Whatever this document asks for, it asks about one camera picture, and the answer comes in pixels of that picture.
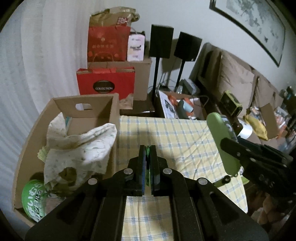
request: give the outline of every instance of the black oval label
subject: black oval label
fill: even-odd
[[[94,83],[93,89],[101,94],[107,94],[115,89],[115,85],[108,80],[99,80]]]

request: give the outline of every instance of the black speaker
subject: black speaker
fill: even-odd
[[[149,57],[170,58],[174,28],[151,25]]]
[[[202,39],[180,32],[174,56],[185,60],[195,61],[200,50]]]

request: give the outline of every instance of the sofa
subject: sofa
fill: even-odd
[[[246,109],[251,106],[262,107],[270,103],[275,109],[282,105],[283,99],[278,90],[260,72],[237,56],[206,43],[202,47],[199,58],[197,71],[199,83],[216,102],[220,99],[223,90],[229,89],[243,105],[239,118],[242,118]],[[255,133],[252,133],[248,140],[276,149],[280,145],[276,138],[264,141]]]

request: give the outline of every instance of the white wall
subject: white wall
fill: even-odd
[[[277,67],[257,42],[237,25],[209,9],[210,0],[105,0],[105,7],[126,6],[136,8],[140,20],[132,24],[137,31],[146,31],[150,39],[151,24],[174,27],[176,39],[180,31],[203,39],[203,43],[225,49],[262,73],[278,90],[291,85],[296,88],[296,35],[287,20],[276,8],[286,26],[286,38],[280,66]],[[151,67],[149,86],[153,83],[154,63]],[[182,77],[188,78],[194,63],[187,62]],[[161,64],[158,79],[161,75]],[[178,70],[171,79],[176,80]]]

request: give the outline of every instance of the white cloth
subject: white cloth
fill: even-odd
[[[53,188],[66,184],[59,173],[65,168],[76,169],[76,181],[69,190],[74,191],[94,173],[105,174],[111,148],[115,142],[116,126],[106,123],[85,134],[66,136],[63,114],[54,118],[47,130],[46,149],[49,150],[44,166],[44,184]]]
[[[24,237],[11,207],[22,146],[52,97],[79,94],[76,70],[87,66],[89,16],[95,0],[26,0],[0,32],[0,208]]]

